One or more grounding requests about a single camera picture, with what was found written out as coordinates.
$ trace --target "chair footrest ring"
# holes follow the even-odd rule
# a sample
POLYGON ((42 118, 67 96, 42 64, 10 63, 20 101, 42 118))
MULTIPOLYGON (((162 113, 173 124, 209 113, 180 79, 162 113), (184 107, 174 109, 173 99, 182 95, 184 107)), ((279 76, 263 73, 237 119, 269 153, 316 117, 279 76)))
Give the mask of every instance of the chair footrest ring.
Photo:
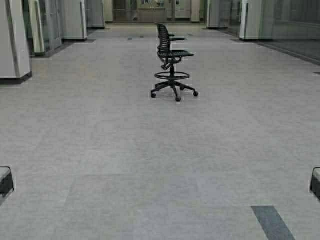
POLYGON ((185 72, 181 71, 175 71, 174 76, 171 76, 171 73, 169 71, 163 71, 156 73, 154 75, 157 79, 164 79, 164 80, 183 80, 183 79, 189 79, 190 75, 185 72))

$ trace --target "chair backrest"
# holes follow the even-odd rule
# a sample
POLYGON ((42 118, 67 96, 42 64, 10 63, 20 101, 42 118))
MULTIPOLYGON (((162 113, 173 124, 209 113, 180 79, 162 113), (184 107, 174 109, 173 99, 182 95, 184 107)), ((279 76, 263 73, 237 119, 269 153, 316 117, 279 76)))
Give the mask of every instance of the chair backrest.
POLYGON ((160 39, 160 45, 158 46, 158 49, 160 52, 169 52, 171 47, 171 40, 169 36, 168 29, 163 24, 157 24, 159 33, 159 39, 160 39))

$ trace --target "office chair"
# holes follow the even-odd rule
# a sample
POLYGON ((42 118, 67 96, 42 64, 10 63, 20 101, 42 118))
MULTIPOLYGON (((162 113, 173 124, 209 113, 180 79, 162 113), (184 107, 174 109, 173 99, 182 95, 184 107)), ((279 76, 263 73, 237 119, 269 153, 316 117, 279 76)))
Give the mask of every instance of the office chair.
POLYGON ((177 82, 177 80, 183 80, 190 78, 190 75, 185 72, 175 71, 175 64, 178 64, 185 57, 192 57, 194 54, 183 51, 183 50, 171 50, 171 42, 173 41, 183 41, 185 40, 182 37, 174 37, 175 35, 169 34, 168 29, 163 24, 157 24, 157 29, 159 33, 160 44, 158 46, 158 57, 163 62, 161 66, 164 72, 159 72, 154 76, 157 79, 167 80, 155 85, 155 89, 151 91, 151 97, 154 99, 156 97, 156 92, 159 92, 161 89, 171 87, 175 93, 175 100, 177 102, 181 101, 181 97, 178 95, 177 87, 180 87, 180 90, 189 89, 193 91, 193 95, 198 97, 199 93, 188 85, 177 82))

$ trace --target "tile floor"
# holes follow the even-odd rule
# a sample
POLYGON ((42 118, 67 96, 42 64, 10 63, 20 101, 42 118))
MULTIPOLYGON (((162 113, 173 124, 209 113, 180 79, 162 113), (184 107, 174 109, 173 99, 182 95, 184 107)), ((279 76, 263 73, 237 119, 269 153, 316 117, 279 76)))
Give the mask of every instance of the tile floor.
POLYGON ((319 66, 203 27, 169 25, 195 53, 177 69, 198 98, 150 98, 153 24, 111 24, 0 86, 0 165, 16 185, 1 238, 266 240, 251 206, 319 237, 319 66))

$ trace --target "chair armrest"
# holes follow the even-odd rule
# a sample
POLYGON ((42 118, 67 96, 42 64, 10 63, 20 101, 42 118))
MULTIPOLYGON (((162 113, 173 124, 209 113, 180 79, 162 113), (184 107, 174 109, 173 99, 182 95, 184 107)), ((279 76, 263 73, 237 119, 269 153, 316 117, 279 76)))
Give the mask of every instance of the chair armrest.
POLYGON ((171 37, 170 40, 171 42, 174 42, 174 41, 184 41, 186 39, 184 37, 171 37))

